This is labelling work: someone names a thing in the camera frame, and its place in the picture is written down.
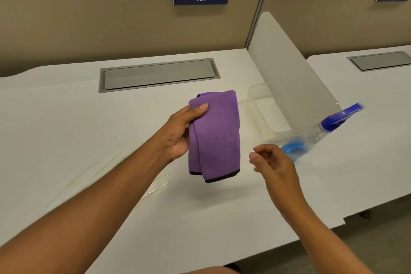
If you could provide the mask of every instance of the right hand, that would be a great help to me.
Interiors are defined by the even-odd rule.
[[[290,215],[311,210],[294,163],[280,147],[262,144],[254,147],[254,151],[249,155],[250,163],[255,166],[254,171],[263,175],[270,198],[283,217],[287,220]]]

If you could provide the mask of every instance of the beige cubicle panel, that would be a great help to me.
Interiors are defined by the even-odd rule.
[[[244,48],[259,0],[0,0],[0,76],[41,65]]]
[[[411,44],[411,0],[264,0],[305,57]]]

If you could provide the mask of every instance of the white desk surface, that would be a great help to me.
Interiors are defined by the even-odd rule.
[[[210,57],[221,79],[97,92],[100,68]],[[245,49],[43,66],[0,78],[0,244],[110,170],[198,93],[233,89],[241,101],[261,82]],[[88,273],[189,271],[296,240],[248,162],[260,139],[241,102],[240,123],[236,177],[206,184],[189,175],[187,155],[173,162],[150,190],[167,188],[137,205]],[[320,218],[343,224],[316,168],[298,171]]]
[[[366,108],[297,161],[315,167],[345,217],[411,193],[411,66],[359,71],[347,57],[411,46],[311,56],[342,108]]]

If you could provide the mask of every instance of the clear plastic bottle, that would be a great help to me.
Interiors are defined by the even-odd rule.
[[[348,118],[361,111],[365,106],[356,103],[345,110],[339,111],[320,121],[320,123],[300,131],[295,137],[290,139],[281,149],[292,161],[309,152],[327,134],[341,126]]]

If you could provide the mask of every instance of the blue spray trigger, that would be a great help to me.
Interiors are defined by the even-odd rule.
[[[333,115],[326,117],[321,121],[321,129],[325,132],[331,132],[341,126],[348,118],[354,115],[356,112],[361,111],[365,106],[362,103],[356,103],[345,110],[339,111]]]

